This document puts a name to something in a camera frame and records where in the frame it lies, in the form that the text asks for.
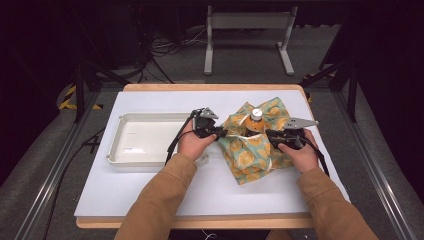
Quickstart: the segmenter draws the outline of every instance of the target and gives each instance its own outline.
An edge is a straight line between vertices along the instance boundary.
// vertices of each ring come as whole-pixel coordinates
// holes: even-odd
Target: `wrapping cloth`
[[[239,185],[258,180],[272,169],[293,166],[289,156],[274,149],[265,134],[244,137],[244,120],[253,109],[262,110],[265,129],[282,130],[290,118],[280,98],[276,97],[254,107],[246,102],[235,114],[222,124],[228,130],[227,136],[218,140],[224,158]]]

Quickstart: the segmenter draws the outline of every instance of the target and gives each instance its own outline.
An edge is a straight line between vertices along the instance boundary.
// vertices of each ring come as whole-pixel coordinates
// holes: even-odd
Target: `metal stand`
[[[213,29],[284,29],[284,39],[277,42],[278,51],[283,60],[284,68],[287,75],[293,75],[294,70],[287,54],[287,45],[289,43],[290,34],[293,29],[294,20],[296,18],[297,7],[293,7],[291,12],[276,13],[223,13],[212,12],[212,7],[208,6],[207,18],[207,34],[208,45],[206,47],[205,57],[205,75],[212,74],[212,58],[213,58]]]
[[[355,118],[355,105],[356,105],[356,92],[357,92],[357,69],[356,65],[349,62],[339,62],[336,63],[321,72],[308,76],[307,79],[301,82],[299,85],[303,88],[309,86],[310,84],[320,80],[321,78],[336,72],[334,78],[331,80],[329,87],[333,92],[340,92],[347,80],[350,79],[349,82],[349,94],[348,94],[348,103],[347,103],[347,111],[349,113],[350,119],[352,122],[356,122]]]
[[[130,81],[116,75],[115,73],[106,70],[95,63],[89,61],[81,61],[75,69],[75,86],[77,94],[77,116],[75,117],[75,123],[78,123],[81,116],[85,112],[85,84],[88,86],[90,91],[100,91],[102,83],[99,81],[96,72],[101,72],[110,79],[122,84],[123,86],[130,84]]]

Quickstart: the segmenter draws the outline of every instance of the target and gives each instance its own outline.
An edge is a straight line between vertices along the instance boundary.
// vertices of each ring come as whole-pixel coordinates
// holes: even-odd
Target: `chair leg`
[[[203,73],[205,75],[212,74],[212,59],[213,59],[213,42],[212,42],[212,7],[208,6],[208,45],[206,47],[206,57],[205,57],[205,69]]]
[[[284,68],[286,69],[287,75],[294,75],[293,66],[291,64],[289,55],[287,53],[287,45],[289,43],[291,31],[293,29],[294,20],[296,19],[297,7],[293,7],[290,12],[290,18],[286,23],[284,41],[278,42],[278,50],[280,52],[281,59],[283,60]]]

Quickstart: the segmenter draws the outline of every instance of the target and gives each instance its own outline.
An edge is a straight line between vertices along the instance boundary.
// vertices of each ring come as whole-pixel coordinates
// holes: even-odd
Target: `metal rail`
[[[356,123],[353,123],[350,119],[349,113],[346,111],[346,100],[343,97],[341,92],[333,93],[334,99],[336,100],[340,111],[343,113],[343,117],[349,125],[350,131],[353,134],[357,146],[362,155],[362,160],[365,165],[365,168],[368,171],[368,174],[371,177],[371,180],[374,184],[374,187],[377,191],[380,200],[386,209],[386,212],[390,218],[390,221],[393,224],[393,227],[399,237],[399,239],[405,240],[414,240],[417,239],[411,227],[409,226],[402,209],[396,200],[393,191],[384,177],[383,172],[380,169],[375,157],[368,150],[367,145],[365,144],[365,139],[362,135],[362,132]]]
[[[95,92],[91,92],[88,94],[85,109],[90,109],[89,107],[95,103],[98,95],[99,94]],[[68,158],[71,155],[70,151],[74,146],[78,133],[84,126],[84,122],[87,119],[89,113],[90,111],[85,111],[84,114],[81,116],[80,121],[72,126],[71,131],[59,155],[57,156],[55,163],[53,164],[43,185],[41,185],[40,191],[38,192],[38,195],[35,198],[31,209],[28,211],[25,220],[23,221],[18,233],[15,236],[16,240],[30,239],[37,222],[39,221],[47,203],[49,202],[52,193],[56,188],[60,176],[65,171],[66,163],[67,161],[69,161]]]

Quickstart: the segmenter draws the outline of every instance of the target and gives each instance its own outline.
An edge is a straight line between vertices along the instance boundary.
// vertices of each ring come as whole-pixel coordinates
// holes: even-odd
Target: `wooden table edge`
[[[79,228],[119,228],[124,217],[77,217]],[[300,229],[313,228],[309,213],[283,216],[249,215],[176,218],[172,229]]]
[[[130,91],[255,91],[255,90],[298,90],[298,84],[128,84],[124,92]]]

